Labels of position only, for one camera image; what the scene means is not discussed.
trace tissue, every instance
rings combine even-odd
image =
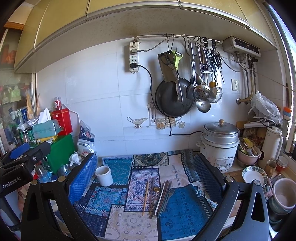
[[[51,120],[49,110],[47,108],[44,109],[44,111],[40,112],[38,124],[47,122],[48,120]]]
[[[77,165],[80,165],[81,156],[79,156],[77,152],[74,152],[74,154],[70,156],[69,161],[70,161],[70,166],[72,166],[74,163],[76,163]]]

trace overhead cabinet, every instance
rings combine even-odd
[[[22,32],[15,71],[38,72],[97,44],[165,33],[234,35],[263,51],[276,48],[255,0],[41,0]]]

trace fork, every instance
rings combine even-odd
[[[168,191],[168,198],[163,206],[163,209],[161,210],[161,214],[165,212],[165,209],[166,209],[166,206],[168,204],[168,200],[170,199],[170,197],[175,193],[175,189],[174,188],[171,188],[169,191]]]

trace plastic bag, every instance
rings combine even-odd
[[[96,154],[94,137],[95,135],[91,133],[90,127],[83,121],[80,121],[80,133],[77,142],[77,149],[80,155],[87,156],[90,152]]]
[[[253,110],[256,114],[256,118],[266,118],[274,121],[275,124],[282,124],[283,117],[281,116],[277,106],[267,99],[265,96],[261,95],[259,91],[253,96],[251,100],[251,109],[248,115]]]

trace electrical outlet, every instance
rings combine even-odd
[[[239,81],[235,79],[231,79],[231,85],[233,91],[239,91]]]
[[[139,53],[136,50],[140,49],[140,43],[137,41],[130,42],[129,47],[129,64],[136,63],[139,64]],[[129,67],[131,73],[136,73],[139,71],[139,67],[132,69]]]

